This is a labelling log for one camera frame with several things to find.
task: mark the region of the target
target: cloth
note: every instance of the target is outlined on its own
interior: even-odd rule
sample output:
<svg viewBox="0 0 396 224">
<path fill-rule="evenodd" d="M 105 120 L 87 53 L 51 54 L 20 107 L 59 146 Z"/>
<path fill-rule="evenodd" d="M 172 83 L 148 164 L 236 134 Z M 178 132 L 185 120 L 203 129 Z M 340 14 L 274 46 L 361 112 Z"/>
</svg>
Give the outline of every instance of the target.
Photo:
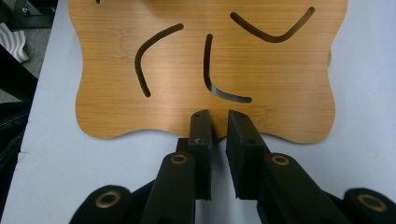
<svg viewBox="0 0 396 224">
<path fill-rule="evenodd" d="M 11 32 L 4 23 L 0 23 L 0 44 L 19 62 L 29 60 L 23 51 L 26 38 L 23 31 Z"/>
</svg>

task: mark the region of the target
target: white table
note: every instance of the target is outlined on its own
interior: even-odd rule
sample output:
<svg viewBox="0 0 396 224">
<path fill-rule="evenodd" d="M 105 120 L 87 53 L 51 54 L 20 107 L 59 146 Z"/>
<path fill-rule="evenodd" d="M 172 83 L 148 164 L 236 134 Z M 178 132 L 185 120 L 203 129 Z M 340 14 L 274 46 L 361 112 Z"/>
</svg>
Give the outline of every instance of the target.
<svg viewBox="0 0 396 224">
<path fill-rule="evenodd" d="M 332 45 L 329 76 L 336 118 L 329 137 L 297 145 L 263 135 L 291 155 L 328 192 L 365 187 L 396 202 L 396 3 L 349 0 Z M 103 140 L 78 127 L 75 100 L 82 59 L 67 3 L 60 0 L 35 101 L 12 180 L 3 224 L 68 223 L 95 189 L 134 191 L 154 179 L 178 136 L 140 131 Z M 225 140 L 213 160 L 212 202 L 198 202 L 196 223 L 260 223 L 256 203 L 234 198 Z"/>
</svg>

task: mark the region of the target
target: wood grain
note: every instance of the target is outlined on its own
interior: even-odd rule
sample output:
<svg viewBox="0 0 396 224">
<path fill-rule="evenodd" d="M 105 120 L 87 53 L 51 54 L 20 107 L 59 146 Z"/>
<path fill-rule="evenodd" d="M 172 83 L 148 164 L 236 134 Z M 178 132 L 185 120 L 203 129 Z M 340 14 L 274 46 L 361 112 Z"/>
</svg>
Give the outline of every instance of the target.
<svg viewBox="0 0 396 224">
<path fill-rule="evenodd" d="M 269 43 L 243 29 L 232 12 L 269 35 L 283 35 L 310 8 L 289 39 Z M 347 0 L 69 0 L 83 54 L 76 112 L 87 134 L 111 138 L 155 129 L 188 136 L 190 115 L 209 109 L 216 137 L 226 135 L 228 110 L 248 114 L 258 130 L 298 143 L 325 138 L 333 124 L 330 48 Z M 139 48 L 182 23 L 143 54 L 150 97 L 135 71 Z M 251 97 L 224 100 L 204 82 L 205 40 L 213 35 L 210 79 L 221 91 Z"/>
</svg>

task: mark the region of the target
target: wooden board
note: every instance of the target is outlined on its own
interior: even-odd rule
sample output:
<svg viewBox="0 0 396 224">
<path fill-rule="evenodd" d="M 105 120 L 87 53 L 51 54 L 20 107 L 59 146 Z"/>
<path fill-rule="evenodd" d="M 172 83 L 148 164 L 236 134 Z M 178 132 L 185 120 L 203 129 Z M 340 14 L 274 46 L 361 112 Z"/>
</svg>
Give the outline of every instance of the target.
<svg viewBox="0 0 396 224">
<path fill-rule="evenodd" d="M 230 109 L 298 143 L 332 128 L 330 48 L 347 0 L 69 0 L 69 10 L 83 55 L 77 118 L 89 135 L 188 136 L 203 109 L 216 137 Z"/>
</svg>

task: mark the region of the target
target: black fabric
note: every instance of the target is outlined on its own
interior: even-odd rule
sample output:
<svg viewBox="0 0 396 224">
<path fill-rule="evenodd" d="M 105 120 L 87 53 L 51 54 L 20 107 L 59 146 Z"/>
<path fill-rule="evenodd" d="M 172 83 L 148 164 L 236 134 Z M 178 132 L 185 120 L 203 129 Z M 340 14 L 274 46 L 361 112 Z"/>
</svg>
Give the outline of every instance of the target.
<svg viewBox="0 0 396 224">
<path fill-rule="evenodd" d="M 9 186 L 18 162 L 18 154 L 21 151 L 23 130 L 18 133 L 0 153 L 0 220 L 6 205 Z"/>
</svg>

